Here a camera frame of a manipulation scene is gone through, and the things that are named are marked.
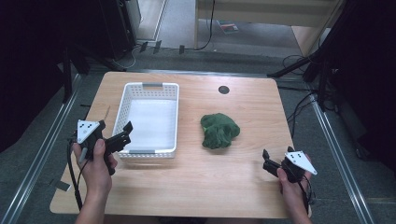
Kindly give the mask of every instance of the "basket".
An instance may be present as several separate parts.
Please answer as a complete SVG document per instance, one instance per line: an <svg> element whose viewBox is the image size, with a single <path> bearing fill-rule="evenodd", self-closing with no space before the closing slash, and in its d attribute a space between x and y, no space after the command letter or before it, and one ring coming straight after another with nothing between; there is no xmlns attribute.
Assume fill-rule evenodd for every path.
<svg viewBox="0 0 396 224"><path fill-rule="evenodd" d="M125 85L113 135L128 121L134 129L121 159L174 158L177 147L176 83L132 82Z"/></svg>

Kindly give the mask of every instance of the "crumpled green fabric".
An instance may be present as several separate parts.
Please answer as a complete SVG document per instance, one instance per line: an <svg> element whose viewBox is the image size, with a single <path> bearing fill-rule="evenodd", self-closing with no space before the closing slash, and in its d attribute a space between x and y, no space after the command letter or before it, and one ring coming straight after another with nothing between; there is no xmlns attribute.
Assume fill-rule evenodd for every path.
<svg viewBox="0 0 396 224"><path fill-rule="evenodd" d="M218 113L201 118L205 139L202 145L210 149L229 147L233 138L241 132L239 126L227 115Z"/></svg>

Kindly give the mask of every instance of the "person's left hand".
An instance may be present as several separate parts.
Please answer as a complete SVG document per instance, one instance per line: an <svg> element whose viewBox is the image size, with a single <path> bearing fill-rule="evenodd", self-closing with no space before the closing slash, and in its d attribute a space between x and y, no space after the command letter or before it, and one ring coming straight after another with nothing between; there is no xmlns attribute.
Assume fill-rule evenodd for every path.
<svg viewBox="0 0 396 224"><path fill-rule="evenodd" d="M81 155L81 147L79 144L75 143L72 148L78 161ZM111 190L111 176L108 173L104 161L105 149L105 141L103 139L98 139L93 149L93 161L88 161L87 165L82 170L82 175L87 185L87 194L107 196ZM113 155L111 154L108 156L108 159L111 163L111 167L115 168L117 166L117 161L114 159ZM85 162L86 160L78 165L79 169L82 169Z"/></svg>

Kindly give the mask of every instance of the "gray floor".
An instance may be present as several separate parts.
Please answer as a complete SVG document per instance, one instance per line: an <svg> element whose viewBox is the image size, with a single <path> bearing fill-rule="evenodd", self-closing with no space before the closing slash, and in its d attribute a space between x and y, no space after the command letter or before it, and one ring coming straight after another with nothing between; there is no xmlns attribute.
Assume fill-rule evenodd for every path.
<svg viewBox="0 0 396 224"><path fill-rule="evenodd" d="M177 13L172 13L170 9L177 8L175 3L183 5L187 4L187 2L169 0L163 15L161 31L159 32L159 39L163 39L163 47L175 48L172 47L172 43L174 46L178 46L179 43L185 43L186 46L189 44L192 45L191 39L188 37L190 35L183 36L181 33L175 35L175 32L170 32L170 27L173 24L169 24L170 21L175 21L175 17L177 17ZM246 25L246 27L254 27L256 33L262 32L258 31L260 30L258 27L261 26L257 24L247 23L239 25L237 23L237 25L241 30L245 29L243 27ZM204 40L205 21L202 21L202 26L203 31L201 33L203 35L200 39ZM134 52L134 58L128 55L118 63L126 66L135 62L134 66L129 68L128 71L171 70L178 71L181 76L182 74L189 73L181 71L195 71L193 72L195 74L215 72L227 76L265 78L265 74L273 73L283 67L282 61L285 55L298 54L296 52L296 50L298 51L298 47L296 47L293 36L289 31L286 31L288 27L283 28L285 28L285 33L279 30L279 35L284 35L282 38L285 41L281 41L278 45L275 40L268 40L269 42L262 44L263 42L261 41L256 42L256 37L250 37L251 43L254 43L253 45L267 46L271 49L268 51L260 49L252 54L242 53L246 47L239 43L242 43L243 40L231 40L228 39L231 35L226 35L224 38L227 38L227 40L223 39L220 42L228 42L232 46L231 49L240 52L239 54L227 51L230 48L222 49L219 47L218 42L216 42L219 39L215 37L213 38L215 42L213 42L212 46L214 48L207 51L186 51L180 55L177 50L172 49L161 49L156 54L153 53L153 49L147 49L141 53L136 50ZM245 39L246 37L240 35L239 38ZM75 215L51 213L50 201L55 188L49 182L53 179L57 180L62 176L66 166L65 139L75 130L76 121L85 118L88 107L82 105L90 105L92 103L102 77L108 71L108 69L94 61L91 61L91 65L91 72L87 76L82 76L82 87L84 88L78 92L77 99L69 115L66 117L64 126L57 136L54 145L50 148L49 157L35 182L35 186L30 192L30 196L21 211L17 223L72 223L76 218ZM288 75L279 79L277 83L279 87L292 86L295 88L305 88L305 84L298 75ZM279 90L279 92L287 117L303 97L307 95L306 91ZM16 188L22 182L37 151L44 142L46 134L62 106L62 99L63 92L60 90L32 122L20 141L0 154L0 166L3 170L0 173L0 218L6 213L8 206L14 198ZM396 181L393 178L392 171L380 162L361 161L358 159L353 143L341 118L332 111L328 111L325 114L329 118L340 148L347 160L347 165L354 175L364 199L368 203L374 221L376 223L394 223L396 219L396 213L394 212L396 209ZM351 195L335 163L332 150L312 105L306 107L297 117L293 143L296 148L302 149L309 154L318 170L318 176L312 179L312 184L317 195L316 202L312 205L314 213L312 216L313 221L315 223L361 223L351 201ZM266 219L264 223L290 222L286 219Z"/></svg>

